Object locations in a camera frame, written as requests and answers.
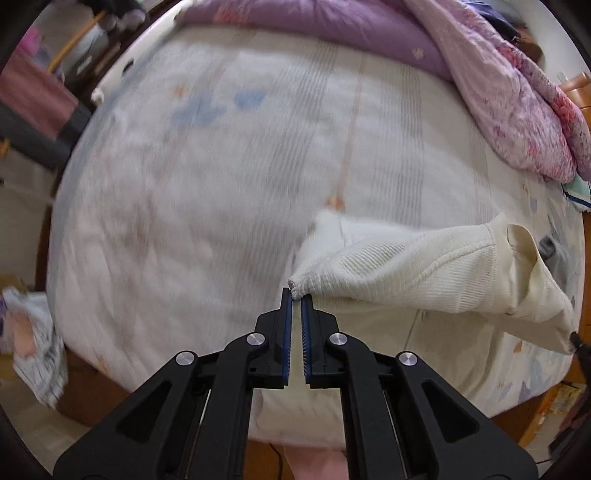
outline pink blanket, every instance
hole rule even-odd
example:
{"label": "pink blanket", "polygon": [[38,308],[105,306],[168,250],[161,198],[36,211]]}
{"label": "pink blanket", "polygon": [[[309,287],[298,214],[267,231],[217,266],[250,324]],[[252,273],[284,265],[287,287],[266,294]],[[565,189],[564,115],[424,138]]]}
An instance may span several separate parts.
{"label": "pink blanket", "polygon": [[508,164],[562,183],[575,173],[591,180],[591,135],[581,111],[459,0],[203,0],[183,21],[319,36],[443,78],[449,68],[482,134]]}
{"label": "pink blanket", "polygon": [[591,180],[581,111],[523,52],[458,0],[405,0],[439,47],[482,134],[515,168]]}

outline bed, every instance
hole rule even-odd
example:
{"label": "bed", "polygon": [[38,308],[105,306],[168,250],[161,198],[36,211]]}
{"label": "bed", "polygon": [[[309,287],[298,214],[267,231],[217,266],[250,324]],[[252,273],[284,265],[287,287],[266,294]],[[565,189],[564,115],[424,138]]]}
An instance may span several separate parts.
{"label": "bed", "polygon": [[[552,80],[585,69],[542,4],[515,4],[532,19]],[[552,235],[573,259],[566,293],[580,317],[580,215],[560,184],[496,156],[451,84],[313,38],[170,31],[174,14],[95,86],[102,105],[54,205],[47,294],[59,332],[84,360],[131,391],[179,350],[203,355],[248,333],[276,308],[294,246],[335,192],[351,215],[413,228],[505,212],[536,239]],[[568,55],[544,45],[546,29]],[[494,328],[453,328],[454,386],[488,416],[544,393],[570,368],[571,357]],[[487,352],[470,350],[480,335]],[[409,337],[378,349],[409,348]],[[412,348],[428,357],[438,346]],[[264,407],[255,396],[252,437],[319,443],[286,433]]]}

